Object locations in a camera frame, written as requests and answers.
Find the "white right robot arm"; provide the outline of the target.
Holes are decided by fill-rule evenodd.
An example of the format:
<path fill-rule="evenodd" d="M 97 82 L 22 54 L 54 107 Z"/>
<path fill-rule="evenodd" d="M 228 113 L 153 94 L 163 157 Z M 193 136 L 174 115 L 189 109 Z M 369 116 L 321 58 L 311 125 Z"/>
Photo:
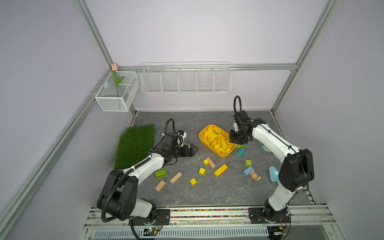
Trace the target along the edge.
<path fill-rule="evenodd" d="M 302 191 L 315 178 L 313 154 L 299 149 L 275 133 L 264 120 L 251 119 L 245 111 L 235 111 L 234 130 L 230 142 L 245 145 L 255 139 L 266 146 L 282 163 L 278 186 L 266 200 L 261 217 L 274 223 L 288 214 L 288 204 L 298 191 Z"/>

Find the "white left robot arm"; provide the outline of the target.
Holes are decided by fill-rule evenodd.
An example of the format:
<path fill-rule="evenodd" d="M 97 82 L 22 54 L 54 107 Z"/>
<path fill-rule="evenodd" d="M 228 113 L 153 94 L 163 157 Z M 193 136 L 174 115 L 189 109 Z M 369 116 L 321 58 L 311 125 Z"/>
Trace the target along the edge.
<path fill-rule="evenodd" d="M 102 211 L 104 223 L 113 220 L 142 218 L 153 223 L 156 221 L 156 205 L 138 199 L 138 187 L 152 173 L 163 168 L 172 159 L 193 157 L 199 148 L 186 144 L 187 133 L 178 131 L 163 134 L 159 144 L 138 164 L 125 170 L 113 170 L 109 173 L 97 201 L 97 208 Z"/>

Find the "yellow plastic tub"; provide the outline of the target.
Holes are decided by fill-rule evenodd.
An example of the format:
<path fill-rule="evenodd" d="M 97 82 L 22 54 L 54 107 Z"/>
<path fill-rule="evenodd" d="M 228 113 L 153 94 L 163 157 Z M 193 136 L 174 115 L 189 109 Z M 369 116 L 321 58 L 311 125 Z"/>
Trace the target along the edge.
<path fill-rule="evenodd" d="M 220 158 L 226 158 L 235 148 L 229 134 L 216 125 L 208 125 L 199 133 L 201 143 Z"/>

